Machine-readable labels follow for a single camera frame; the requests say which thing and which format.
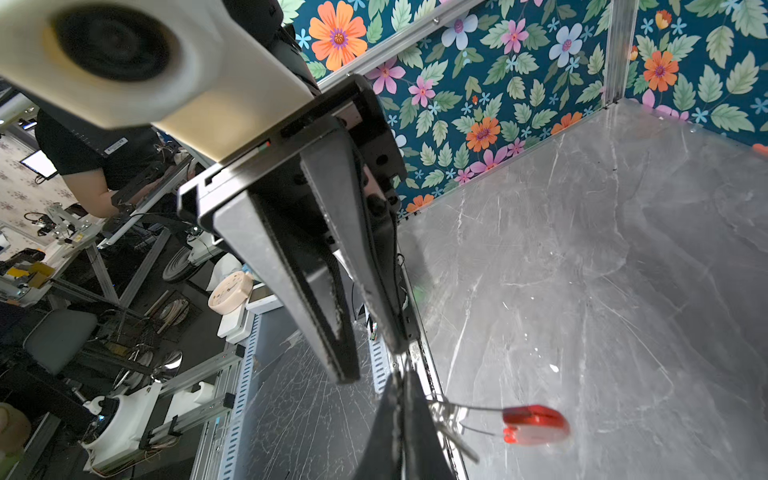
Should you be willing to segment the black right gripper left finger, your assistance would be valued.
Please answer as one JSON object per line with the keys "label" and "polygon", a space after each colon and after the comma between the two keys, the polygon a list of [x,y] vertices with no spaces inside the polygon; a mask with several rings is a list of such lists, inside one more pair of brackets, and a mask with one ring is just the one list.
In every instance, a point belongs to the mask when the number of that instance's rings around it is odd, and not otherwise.
{"label": "black right gripper left finger", "polygon": [[354,480],[400,479],[403,467],[403,381],[398,373],[388,377],[363,456]]}

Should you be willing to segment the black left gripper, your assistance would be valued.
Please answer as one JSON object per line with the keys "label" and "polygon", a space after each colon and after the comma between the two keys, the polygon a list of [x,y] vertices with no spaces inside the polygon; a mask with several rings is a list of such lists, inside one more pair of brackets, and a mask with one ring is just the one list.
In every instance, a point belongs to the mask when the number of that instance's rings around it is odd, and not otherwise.
{"label": "black left gripper", "polygon": [[339,249],[389,350],[411,338],[396,261],[405,162],[370,83],[343,80],[249,132],[178,194],[181,219],[222,239],[288,310],[330,379],[360,379]]}

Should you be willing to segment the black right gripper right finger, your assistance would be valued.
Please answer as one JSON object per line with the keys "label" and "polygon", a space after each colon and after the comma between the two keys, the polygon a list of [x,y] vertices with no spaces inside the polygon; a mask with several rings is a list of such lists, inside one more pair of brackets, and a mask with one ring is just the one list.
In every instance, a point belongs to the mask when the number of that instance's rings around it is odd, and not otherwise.
{"label": "black right gripper right finger", "polygon": [[406,371],[403,385],[404,478],[453,479],[418,374]]}

